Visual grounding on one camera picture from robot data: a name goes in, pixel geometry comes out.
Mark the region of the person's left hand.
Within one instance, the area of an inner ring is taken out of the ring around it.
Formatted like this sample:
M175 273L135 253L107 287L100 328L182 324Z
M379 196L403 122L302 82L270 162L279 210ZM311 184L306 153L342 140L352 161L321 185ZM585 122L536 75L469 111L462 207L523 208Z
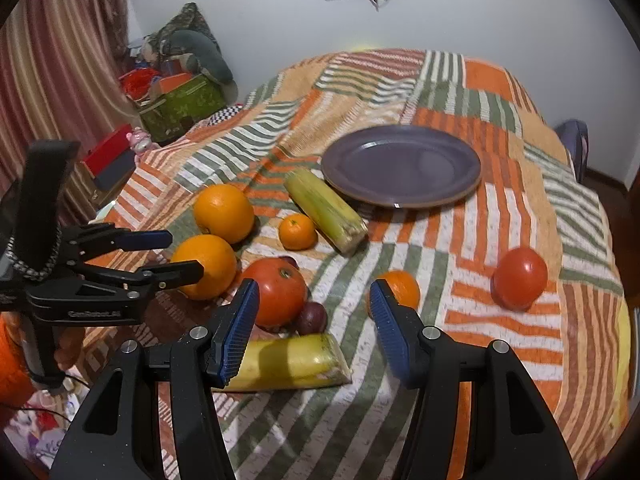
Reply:
M10 348L17 355L17 361L24 364L23 341L26 339L26 333L23 330L21 315L15 312L2 312L1 318L10 340ZM58 345L53 353L60 370L69 370L77 363L85 333L85 327L65 327L62 330L58 337Z

